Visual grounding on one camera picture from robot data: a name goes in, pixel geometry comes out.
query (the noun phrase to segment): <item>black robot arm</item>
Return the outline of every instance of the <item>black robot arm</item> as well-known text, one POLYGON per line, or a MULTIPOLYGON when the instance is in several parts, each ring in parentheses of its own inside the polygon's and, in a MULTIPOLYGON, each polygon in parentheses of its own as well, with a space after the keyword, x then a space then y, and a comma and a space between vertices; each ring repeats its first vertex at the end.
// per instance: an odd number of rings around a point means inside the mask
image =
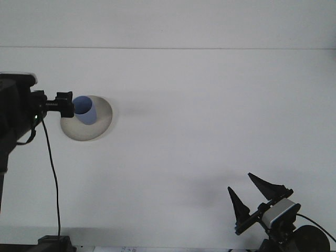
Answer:
POLYGON ((62 117, 74 116, 72 92, 58 92, 55 100, 48 101, 44 91, 30 88, 37 83, 34 74, 0 72, 0 206, 8 155, 16 147, 33 140, 35 127, 47 111, 59 111, 62 117), (18 140, 31 131, 27 142, 18 140))

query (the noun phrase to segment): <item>black cable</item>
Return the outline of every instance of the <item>black cable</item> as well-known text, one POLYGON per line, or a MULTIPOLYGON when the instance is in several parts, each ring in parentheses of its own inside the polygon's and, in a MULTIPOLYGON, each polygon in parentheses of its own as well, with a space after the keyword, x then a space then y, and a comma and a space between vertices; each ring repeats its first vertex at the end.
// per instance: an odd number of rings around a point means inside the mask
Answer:
POLYGON ((44 120, 43 120, 43 116, 41 116, 41 121, 42 121, 42 124, 43 124, 44 132, 46 134, 48 151, 49 151, 49 159, 50 159, 51 169, 53 171, 52 173, 54 174, 54 179, 55 179, 55 186, 56 186, 56 207, 57 207, 57 220, 58 220, 58 238, 59 238, 59 236, 61 234, 61 219, 60 219, 60 214, 59 214, 58 182, 57 182, 57 176, 56 176, 55 167, 54 167, 54 163, 53 163, 53 159, 52 159, 53 157, 51 156, 51 148, 50 148, 49 136, 48 136, 46 125, 45 125, 44 120))
POLYGON ((296 214, 297 216, 300 216, 302 218, 305 218, 307 220, 309 220, 310 222, 314 223, 316 226, 318 226, 323 232, 325 232, 335 243, 336 243, 336 239, 331 235, 329 234, 323 227, 321 227, 319 224, 317 224, 315 221, 313 221, 312 219, 302 215, 302 214, 296 214))

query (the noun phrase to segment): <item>blue cup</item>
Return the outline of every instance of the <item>blue cup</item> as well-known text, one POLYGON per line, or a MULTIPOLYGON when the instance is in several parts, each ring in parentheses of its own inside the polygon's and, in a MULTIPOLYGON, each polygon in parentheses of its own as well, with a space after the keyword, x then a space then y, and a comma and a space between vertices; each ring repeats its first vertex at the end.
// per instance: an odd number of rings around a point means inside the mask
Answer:
POLYGON ((95 104, 88 96, 78 96, 72 101, 75 105, 75 116, 86 125, 94 124, 97 121, 95 104))

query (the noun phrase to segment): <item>white table surface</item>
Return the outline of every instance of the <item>white table surface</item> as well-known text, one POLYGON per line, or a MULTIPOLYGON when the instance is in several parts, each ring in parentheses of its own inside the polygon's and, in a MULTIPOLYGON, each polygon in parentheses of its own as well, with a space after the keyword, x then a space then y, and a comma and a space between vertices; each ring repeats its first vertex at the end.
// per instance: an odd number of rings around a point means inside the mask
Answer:
MULTIPOLYGON (((0 59, 34 72, 50 99, 72 90, 115 111, 90 142, 67 138, 58 113, 45 119, 73 244, 257 248, 266 236, 234 234, 227 193, 255 211, 265 199, 248 172, 292 188, 301 213, 336 233, 335 50, 0 48, 0 59)), ((39 126, 9 156, 0 243, 56 233, 52 176, 39 126)))

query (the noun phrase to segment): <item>black base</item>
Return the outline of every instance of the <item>black base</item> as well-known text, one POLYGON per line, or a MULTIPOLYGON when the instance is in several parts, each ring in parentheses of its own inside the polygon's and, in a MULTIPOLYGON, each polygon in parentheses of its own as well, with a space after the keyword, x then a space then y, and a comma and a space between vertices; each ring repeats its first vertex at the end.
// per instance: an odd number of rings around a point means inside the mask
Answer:
POLYGON ((69 236, 47 235, 37 245, 0 244, 0 252, 76 252, 69 236))

